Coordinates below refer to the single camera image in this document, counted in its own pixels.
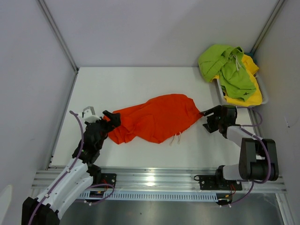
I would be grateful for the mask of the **orange shorts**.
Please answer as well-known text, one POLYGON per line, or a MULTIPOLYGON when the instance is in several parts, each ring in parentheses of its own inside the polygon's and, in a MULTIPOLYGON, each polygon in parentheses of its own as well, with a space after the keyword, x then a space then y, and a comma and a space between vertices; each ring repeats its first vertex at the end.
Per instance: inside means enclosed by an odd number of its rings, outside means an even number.
POLYGON ((116 144, 128 143, 135 137, 160 144, 180 135, 203 116, 193 99, 184 94, 158 96, 114 113, 120 114, 121 125, 108 137, 116 144))

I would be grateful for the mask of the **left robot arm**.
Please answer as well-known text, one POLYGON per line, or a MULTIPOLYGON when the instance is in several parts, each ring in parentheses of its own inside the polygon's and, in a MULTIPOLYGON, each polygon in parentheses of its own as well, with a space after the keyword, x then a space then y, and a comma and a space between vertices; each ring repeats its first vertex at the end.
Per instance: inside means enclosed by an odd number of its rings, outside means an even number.
POLYGON ((103 182, 101 168, 94 162, 108 134, 121 125, 120 114, 103 111, 104 117, 99 117, 91 106, 80 114, 73 111, 70 114, 79 124, 81 139, 58 177, 37 197, 28 197, 23 202, 23 225, 58 225, 67 209, 86 189, 115 190, 114 182, 103 182))

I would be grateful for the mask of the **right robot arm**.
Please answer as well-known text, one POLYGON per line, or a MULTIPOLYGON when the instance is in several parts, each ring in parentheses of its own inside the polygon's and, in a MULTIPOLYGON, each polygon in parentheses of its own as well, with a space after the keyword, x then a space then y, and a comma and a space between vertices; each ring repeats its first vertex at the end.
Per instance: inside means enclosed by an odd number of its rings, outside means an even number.
POLYGON ((201 113, 207 118, 203 125, 209 133, 218 131, 225 139, 240 148, 239 162, 235 165, 221 165, 213 176, 200 175, 202 190, 241 190, 241 181, 265 183, 279 177, 276 143, 246 130, 237 124, 237 107, 218 105, 201 113))

